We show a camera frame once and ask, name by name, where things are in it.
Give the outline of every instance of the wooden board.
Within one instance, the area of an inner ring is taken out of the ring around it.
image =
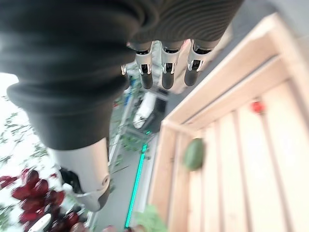
[[[262,96],[288,216],[295,232],[309,231],[309,131],[284,83]]]
[[[169,231],[185,232],[188,227],[189,171],[183,165],[183,155],[191,137],[179,133],[176,141],[173,183],[169,207]]]
[[[288,77],[289,74],[282,61],[279,57],[275,57],[190,119],[185,125],[190,125],[195,129],[205,127],[215,119],[277,86]]]
[[[278,14],[272,14],[264,19],[266,24],[272,27],[270,37],[274,41],[276,50],[280,53],[291,78],[305,103],[309,116],[309,67],[295,39],[292,37],[285,23]]]
[[[252,231],[285,232],[283,208],[261,116],[251,103],[238,110],[239,134]]]
[[[201,232],[202,171],[190,172],[188,232]]]
[[[167,119],[175,123],[184,123],[195,112],[276,53],[269,37],[261,36],[259,30],[253,31],[167,116]]]
[[[219,146],[225,228],[229,232],[247,232],[244,187],[239,162],[236,128],[232,113],[219,120]]]
[[[219,197],[217,142],[215,124],[205,131],[206,153],[202,169],[202,231],[221,231],[221,212]]]
[[[148,203],[157,207],[159,215],[165,223],[168,219],[175,143],[176,132],[163,125],[160,131]]]

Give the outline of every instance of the gray floor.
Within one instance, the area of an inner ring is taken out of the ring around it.
[[[234,47],[252,30],[263,17],[273,12],[278,12],[291,28],[297,38],[307,43],[309,50],[309,1],[308,0],[245,0],[231,25],[233,39],[226,48],[204,70],[197,83],[179,94],[170,94],[167,103],[168,115],[225,57]]]

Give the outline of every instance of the red object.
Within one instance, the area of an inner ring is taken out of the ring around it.
[[[34,213],[43,207],[42,199],[25,199],[20,203],[20,207],[28,213]]]
[[[29,187],[29,189],[32,189],[39,180],[39,173],[36,170],[27,172],[26,185]]]
[[[8,176],[8,175],[4,175],[4,176],[1,176],[0,177],[0,182],[1,181],[8,181],[8,180],[10,180],[12,177],[11,176]]]
[[[30,196],[30,191],[26,186],[14,188],[11,193],[12,197],[18,200],[24,200]]]
[[[55,190],[50,190],[47,192],[45,196],[45,205],[48,205],[50,203],[56,203],[58,194]]]
[[[1,183],[0,183],[0,187],[1,187],[0,189],[9,186],[10,184],[12,184],[12,183],[13,183],[14,181],[16,181],[16,180],[17,180],[17,177],[14,176],[14,177],[10,177],[10,179],[7,178],[6,180],[0,181],[0,182],[1,182]]]
[[[27,221],[34,221],[38,217],[39,217],[39,214],[37,214],[37,213],[27,213],[27,212],[24,212],[21,215],[19,215],[19,222],[24,224]]]
[[[24,170],[22,170],[21,172],[21,180],[22,182],[25,184],[26,183],[26,178],[27,178],[27,173],[30,169],[29,168],[25,168]]]
[[[70,212],[66,215],[66,224],[71,228],[75,223],[79,222],[79,216],[75,212]]]
[[[49,177],[57,178],[58,176],[57,176],[57,173],[53,173],[53,174],[51,174]]]
[[[44,209],[44,213],[51,214],[53,218],[58,218],[60,208],[55,204],[48,204]]]
[[[35,224],[34,221],[27,221],[25,224],[24,224],[24,232],[28,232],[28,230],[30,230],[30,228]]]
[[[44,216],[44,210],[45,210],[45,207],[42,207],[41,209],[39,209],[37,211],[38,215],[39,215],[39,218],[43,217]]]
[[[265,111],[265,105],[262,102],[255,101],[251,104],[251,107],[254,112],[261,114]]]
[[[51,231],[52,232],[62,232],[62,231],[66,231],[67,229],[67,225],[65,223],[65,221],[63,220],[56,220],[53,222]]]
[[[34,197],[45,196],[48,192],[48,182],[47,180],[41,179],[35,184],[34,189],[31,190],[31,195]]]
[[[65,192],[64,191],[57,192],[57,200],[56,200],[55,204],[60,206],[61,203],[64,200],[64,197],[65,197]]]

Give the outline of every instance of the green mango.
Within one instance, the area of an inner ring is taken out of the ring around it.
[[[202,139],[193,139],[183,156],[184,166],[190,170],[195,171],[202,167],[204,159],[205,147]]]

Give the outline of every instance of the teal led strip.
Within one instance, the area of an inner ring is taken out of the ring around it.
[[[129,226],[129,223],[130,223],[131,214],[132,214],[133,205],[134,205],[134,200],[135,200],[135,197],[136,197],[137,188],[139,186],[141,169],[143,168],[146,149],[147,149],[147,144],[144,144],[143,148],[141,150],[140,162],[139,162],[139,166],[138,166],[137,172],[136,172],[135,183],[134,183],[134,188],[133,188],[133,192],[132,192],[132,196],[131,196],[129,211],[128,211],[127,217],[126,217],[125,228],[127,228]]]

